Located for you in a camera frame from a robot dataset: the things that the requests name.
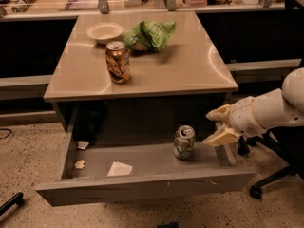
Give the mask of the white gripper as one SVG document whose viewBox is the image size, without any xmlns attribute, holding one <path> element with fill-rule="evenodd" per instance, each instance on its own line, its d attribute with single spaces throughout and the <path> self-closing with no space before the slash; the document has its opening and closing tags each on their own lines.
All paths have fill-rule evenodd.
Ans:
<svg viewBox="0 0 304 228">
<path fill-rule="evenodd" d="M 208 120 L 225 124 L 207 137 L 203 143 L 218 147 L 236 143 L 240 134 L 247 138 L 264 134 L 266 129 L 256 119 L 253 102 L 254 97 L 247 97 L 236 101 L 233 105 L 225 104 L 208 112 L 206 114 Z"/>
</svg>

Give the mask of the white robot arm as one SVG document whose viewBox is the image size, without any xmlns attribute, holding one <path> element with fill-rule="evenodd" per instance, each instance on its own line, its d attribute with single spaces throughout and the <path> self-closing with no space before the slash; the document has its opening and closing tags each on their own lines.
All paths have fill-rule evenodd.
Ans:
<svg viewBox="0 0 304 228">
<path fill-rule="evenodd" d="M 212 147 L 259 136 L 276 127 L 303 126 L 304 68 L 292 71 L 282 88 L 225 104 L 207 113 L 206 118 L 220 122 L 215 133 L 203 141 Z"/>
</svg>

